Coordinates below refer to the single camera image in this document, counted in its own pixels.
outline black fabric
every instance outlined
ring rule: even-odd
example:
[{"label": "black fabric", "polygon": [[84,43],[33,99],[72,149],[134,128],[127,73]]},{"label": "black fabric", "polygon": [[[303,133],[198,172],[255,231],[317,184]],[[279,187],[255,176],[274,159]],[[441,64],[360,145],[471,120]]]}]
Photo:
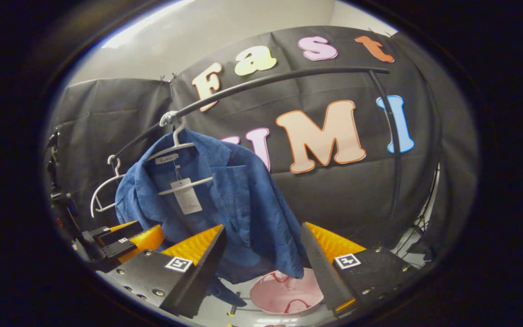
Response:
[{"label": "black fabric", "polygon": [[[158,122],[170,102],[168,83],[153,80],[92,80],[71,85],[64,91],[49,118],[46,135],[55,130],[60,132],[58,180],[78,207],[75,220],[80,230],[118,225],[114,208],[94,213],[92,218],[90,199],[100,184],[114,177],[112,166],[107,164],[108,157]],[[119,172],[125,173],[148,147],[170,131],[166,127],[162,133],[153,133],[129,149],[120,158]],[[117,186],[113,182],[99,192],[103,206],[114,203]]]},{"label": "black fabric", "polygon": [[[336,58],[312,61],[303,56],[297,42],[316,35],[338,50]],[[379,41],[395,62],[382,62],[370,54],[355,41],[362,35]],[[267,46],[277,64],[268,70],[238,76],[234,72],[235,56],[256,45]],[[369,66],[390,71],[378,78],[387,95],[404,99],[405,120],[415,142],[411,151],[402,154],[400,195],[393,221],[386,219],[395,171],[393,155],[386,148],[390,129],[384,112],[376,106],[380,95],[368,74],[325,74],[281,81],[222,99],[206,112],[191,113],[186,119],[187,127],[195,132],[217,139],[239,136],[241,145],[252,150],[245,134],[255,128],[268,128],[271,174],[299,221],[315,223],[363,246],[394,247],[424,205],[440,155],[439,118],[427,82],[410,58],[388,37],[370,31],[332,26],[274,31],[234,43],[179,73],[171,85],[172,108],[179,110],[199,100],[191,82],[214,62],[222,65],[218,73],[220,90],[264,76],[323,66]],[[291,173],[290,143],[285,130],[276,125],[276,118],[302,110],[321,128],[327,106],[341,99],[355,103],[355,124],[361,146],[367,152],[365,159],[345,165],[331,160],[330,165],[322,167],[310,154],[316,168],[307,173]]]},{"label": "black fabric", "polygon": [[409,37],[397,33],[390,40],[415,62],[427,80],[441,121],[437,195],[429,226],[411,250],[425,253],[428,258],[441,256],[461,233],[477,194],[481,162],[473,106],[438,61]]}]

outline hanger hook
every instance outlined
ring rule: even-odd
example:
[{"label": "hanger hook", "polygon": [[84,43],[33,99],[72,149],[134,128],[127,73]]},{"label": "hanger hook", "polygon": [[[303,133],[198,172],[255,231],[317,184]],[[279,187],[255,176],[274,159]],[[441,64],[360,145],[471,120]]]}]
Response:
[{"label": "hanger hook", "polygon": [[169,111],[165,112],[164,115],[160,118],[160,122],[158,125],[160,127],[164,127],[164,125],[168,125],[171,123],[175,123],[177,121],[177,112],[176,111]]},{"label": "hanger hook", "polygon": [[116,158],[116,167],[114,168],[114,173],[116,174],[116,176],[119,176],[120,174],[118,173],[118,168],[120,168],[120,158],[117,158],[116,155],[112,154],[110,155],[110,157],[108,157],[108,164],[110,165],[114,158]]}]

